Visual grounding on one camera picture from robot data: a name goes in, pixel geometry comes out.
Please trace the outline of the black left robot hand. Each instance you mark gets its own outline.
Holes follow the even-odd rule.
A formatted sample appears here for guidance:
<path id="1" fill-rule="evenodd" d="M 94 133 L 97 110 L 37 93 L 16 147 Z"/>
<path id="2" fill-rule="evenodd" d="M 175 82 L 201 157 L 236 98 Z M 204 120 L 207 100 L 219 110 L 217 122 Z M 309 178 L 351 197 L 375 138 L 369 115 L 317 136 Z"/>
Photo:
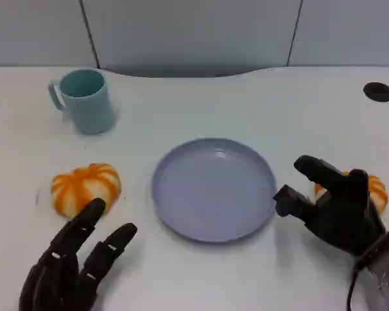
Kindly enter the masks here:
<path id="1" fill-rule="evenodd" d="M 77 252 L 95 230 L 106 202 L 90 201 L 56 234 L 49 247 L 30 269 L 19 297 L 20 310 L 91 310 L 97 288 L 135 237 L 137 227 L 127 223 L 106 240 L 97 242 L 83 267 Z"/>

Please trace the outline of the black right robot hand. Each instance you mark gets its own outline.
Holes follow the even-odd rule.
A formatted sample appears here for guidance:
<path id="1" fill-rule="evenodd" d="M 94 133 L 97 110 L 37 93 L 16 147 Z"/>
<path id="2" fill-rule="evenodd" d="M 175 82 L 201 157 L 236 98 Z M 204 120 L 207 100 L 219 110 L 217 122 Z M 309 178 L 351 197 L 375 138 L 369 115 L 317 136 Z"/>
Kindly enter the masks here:
<path id="1" fill-rule="evenodd" d="M 313 203 L 284 185 L 274 196 L 278 216 L 300 219 L 319 239 L 354 256 L 362 255 L 386 233 L 370 199 L 366 171 L 344 174 L 310 155 L 300 156 L 294 168 L 326 192 Z"/>

